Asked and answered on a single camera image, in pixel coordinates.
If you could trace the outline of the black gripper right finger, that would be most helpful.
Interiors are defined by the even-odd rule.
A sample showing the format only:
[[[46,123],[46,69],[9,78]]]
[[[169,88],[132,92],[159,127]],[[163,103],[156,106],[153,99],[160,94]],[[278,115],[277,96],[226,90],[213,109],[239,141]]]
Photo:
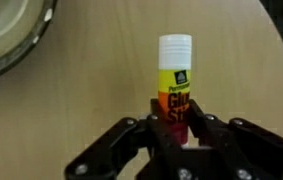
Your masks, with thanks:
[[[224,122],[195,101],[186,118],[199,144],[181,152],[191,180],[283,180],[283,137],[243,118]]]

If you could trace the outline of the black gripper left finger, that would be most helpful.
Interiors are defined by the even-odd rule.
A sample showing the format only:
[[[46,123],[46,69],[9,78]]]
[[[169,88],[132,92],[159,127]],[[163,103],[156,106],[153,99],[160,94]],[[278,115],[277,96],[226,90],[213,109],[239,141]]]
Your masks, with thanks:
[[[64,169],[65,180],[118,180],[126,165],[140,149],[150,160],[135,180],[178,180],[180,149],[157,99],[150,100],[150,114],[144,118],[124,117],[78,154]]]

